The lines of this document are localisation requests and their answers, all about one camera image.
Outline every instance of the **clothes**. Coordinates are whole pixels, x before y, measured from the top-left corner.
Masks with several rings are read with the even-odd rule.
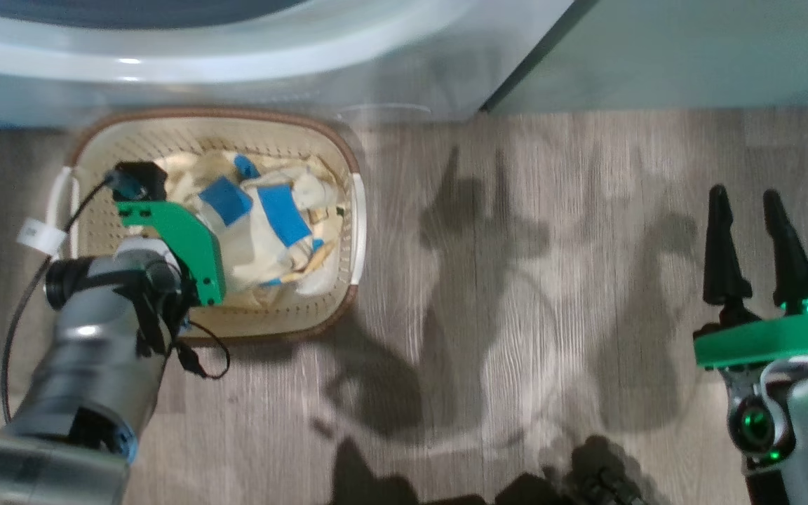
[[[199,215],[220,243],[227,278],[228,307],[269,308],[283,285],[302,281],[336,265],[346,206],[323,160],[238,154],[231,151],[179,153],[154,160],[164,172],[167,199]],[[201,194],[227,182],[250,198],[250,211],[221,227]],[[327,264],[327,258],[335,257]],[[320,272],[302,282],[303,295],[318,295],[335,273]]]

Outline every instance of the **white basket handle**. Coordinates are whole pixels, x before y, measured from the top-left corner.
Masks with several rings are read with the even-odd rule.
[[[52,189],[48,193],[48,204],[46,205],[46,224],[52,227],[61,227],[58,223],[60,215],[61,201],[64,199],[65,186],[70,182],[70,212],[68,215],[73,215],[80,207],[80,181],[77,180],[77,169],[71,166],[61,167],[61,172],[55,177],[52,183]],[[79,243],[79,230],[80,228],[74,223],[74,226],[69,230],[69,238],[67,243],[69,245],[68,258],[77,258],[80,256],[80,243]],[[60,255],[52,256],[52,260],[57,260]]]
[[[366,261],[366,188],[359,173],[353,175],[352,203],[351,285],[358,285],[363,275],[363,263]]]

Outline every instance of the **black cable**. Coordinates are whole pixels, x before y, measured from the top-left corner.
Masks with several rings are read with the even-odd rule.
[[[95,195],[102,191],[109,182],[109,178],[106,177],[102,179],[89,194],[83,198],[83,201],[80,202],[80,206],[77,207],[76,212],[68,218],[67,223],[62,228],[62,231],[65,233],[70,233],[70,228],[74,226],[76,223],[77,218],[80,217],[80,213],[89,206],[90,202],[93,201]],[[52,258],[49,256],[46,258],[46,261],[42,262],[42,265],[39,265],[39,268],[36,270],[36,273],[33,274],[33,278],[27,285],[25,291],[20,296],[20,300],[17,303],[17,307],[14,309],[14,314],[12,316],[11,324],[8,326],[8,335],[6,335],[6,345],[4,345],[4,350],[2,352],[2,371],[0,377],[0,393],[2,396],[2,415],[6,420],[6,424],[12,421],[11,415],[11,406],[8,402],[8,368],[11,364],[11,351],[12,346],[14,343],[14,335],[17,332],[17,325],[20,322],[20,316],[23,315],[23,311],[27,308],[27,304],[29,303],[29,299],[33,295],[33,291],[36,291],[36,286],[39,285],[39,281],[41,281],[42,276],[46,275],[46,271],[48,269],[48,265],[51,264]]]
[[[195,321],[189,321],[189,324],[191,324],[192,326],[195,326],[199,330],[202,330],[202,332],[208,333],[208,336],[211,337],[211,339],[213,339],[214,342],[217,342],[217,345],[219,345],[220,348],[222,349],[222,351],[224,352],[224,356],[227,357],[227,367],[224,368],[224,371],[221,371],[219,374],[217,374],[215,376],[212,376],[211,374],[205,373],[204,377],[207,377],[209,379],[214,379],[214,380],[219,380],[219,379],[224,378],[224,376],[227,374],[227,372],[230,371],[230,349],[227,348],[227,345],[224,344],[224,342],[218,336],[214,335],[214,332],[212,332],[212,330],[209,330],[209,329],[205,328],[204,326],[202,326],[201,324],[196,323]]]

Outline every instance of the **beige basket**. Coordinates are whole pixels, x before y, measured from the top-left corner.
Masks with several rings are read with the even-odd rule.
[[[68,158],[73,199],[84,195],[119,161],[150,161],[171,153],[211,149],[267,156],[323,159],[344,188],[349,204],[340,240],[340,261],[330,293],[302,297],[286,290],[270,310],[196,307],[190,316],[224,338],[307,337],[336,322],[353,303],[366,246],[365,192],[357,160],[327,125],[298,116],[244,109],[155,109],[112,116],[91,128]],[[110,255],[126,235],[108,192],[103,191],[77,221],[74,255]],[[203,339],[202,333],[189,338]]]

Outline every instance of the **laminate floor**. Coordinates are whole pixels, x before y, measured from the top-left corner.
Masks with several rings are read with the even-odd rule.
[[[607,112],[347,131],[368,187],[356,310],[311,342],[234,348],[220,382],[171,363],[126,505],[491,499],[610,440],[660,505],[747,503],[725,391],[697,370],[706,198],[727,185],[749,307],[776,316],[761,195],[808,250],[808,109]],[[0,132],[0,349],[41,259],[68,134]],[[20,329],[25,392],[53,314]],[[205,351],[206,365],[221,364]]]

